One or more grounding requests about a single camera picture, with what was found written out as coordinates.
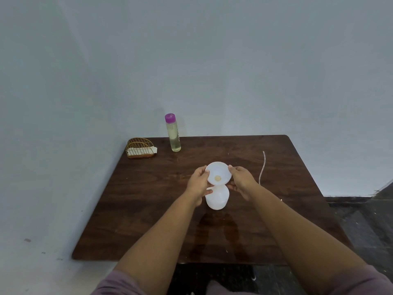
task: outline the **purple cap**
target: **purple cap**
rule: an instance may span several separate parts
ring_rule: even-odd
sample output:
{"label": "purple cap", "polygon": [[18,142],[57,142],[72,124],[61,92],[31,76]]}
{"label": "purple cap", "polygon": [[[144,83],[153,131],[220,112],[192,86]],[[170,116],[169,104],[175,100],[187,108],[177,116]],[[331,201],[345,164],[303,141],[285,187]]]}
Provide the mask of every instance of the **purple cap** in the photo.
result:
{"label": "purple cap", "polygon": [[176,117],[174,113],[168,113],[165,115],[165,122],[166,123],[175,123],[176,122]]}

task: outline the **table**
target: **table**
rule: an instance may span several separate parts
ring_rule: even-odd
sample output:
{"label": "table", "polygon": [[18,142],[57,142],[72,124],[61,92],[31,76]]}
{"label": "table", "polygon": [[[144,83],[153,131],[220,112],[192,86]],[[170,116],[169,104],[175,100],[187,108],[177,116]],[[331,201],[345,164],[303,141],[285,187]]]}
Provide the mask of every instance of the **table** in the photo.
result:
{"label": "table", "polygon": [[[222,161],[247,168],[258,180],[262,151],[261,184],[351,247],[288,136],[183,137],[177,153],[168,138],[150,140],[158,147],[154,157],[120,157],[73,259],[119,260],[182,194],[197,167]],[[222,210],[212,210],[205,200],[195,209],[178,261],[285,264],[254,207],[234,191]]]}

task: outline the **purple sleeve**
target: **purple sleeve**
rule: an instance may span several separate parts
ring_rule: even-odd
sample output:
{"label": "purple sleeve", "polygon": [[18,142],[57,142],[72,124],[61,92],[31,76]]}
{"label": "purple sleeve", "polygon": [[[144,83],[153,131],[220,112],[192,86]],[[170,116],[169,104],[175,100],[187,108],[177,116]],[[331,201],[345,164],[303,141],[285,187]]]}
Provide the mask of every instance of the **purple sleeve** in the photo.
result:
{"label": "purple sleeve", "polygon": [[333,278],[326,295],[385,295],[393,294],[390,280],[367,265],[348,270]]}
{"label": "purple sleeve", "polygon": [[146,295],[135,279],[124,272],[114,270],[108,274],[91,295]]}

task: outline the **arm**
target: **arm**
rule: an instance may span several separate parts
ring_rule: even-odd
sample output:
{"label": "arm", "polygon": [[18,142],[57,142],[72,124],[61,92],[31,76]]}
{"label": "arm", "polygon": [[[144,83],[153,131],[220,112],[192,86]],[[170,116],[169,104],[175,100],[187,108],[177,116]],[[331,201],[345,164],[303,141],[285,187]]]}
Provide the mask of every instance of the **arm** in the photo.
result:
{"label": "arm", "polygon": [[288,265],[309,291],[323,293],[333,277],[366,263],[344,244],[288,207],[242,167],[229,166],[228,188],[251,201]]}
{"label": "arm", "polygon": [[185,192],[115,267],[134,278],[149,295],[166,294],[194,208],[202,203],[203,196],[212,193],[206,190],[209,171],[205,169],[195,170]]}

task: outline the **person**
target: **person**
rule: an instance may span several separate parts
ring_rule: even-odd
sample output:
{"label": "person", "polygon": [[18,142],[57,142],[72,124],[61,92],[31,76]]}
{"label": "person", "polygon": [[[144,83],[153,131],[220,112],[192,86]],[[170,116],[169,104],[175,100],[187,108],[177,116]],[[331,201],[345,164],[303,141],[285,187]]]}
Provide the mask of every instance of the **person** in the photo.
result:
{"label": "person", "polygon": [[[233,180],[228,183],[228,188],[253,203],[308,293],[393,294],[393,284],[386,276],[260,186],[247,169],[229,166],[229,171]],[[205,195],[212,192],[206,190],[208,176],[206,166],[195,170],[184,193],[125,253],[92,295],[166,294],[194,209]],[[206,294],[234,293],[213,281]]]}

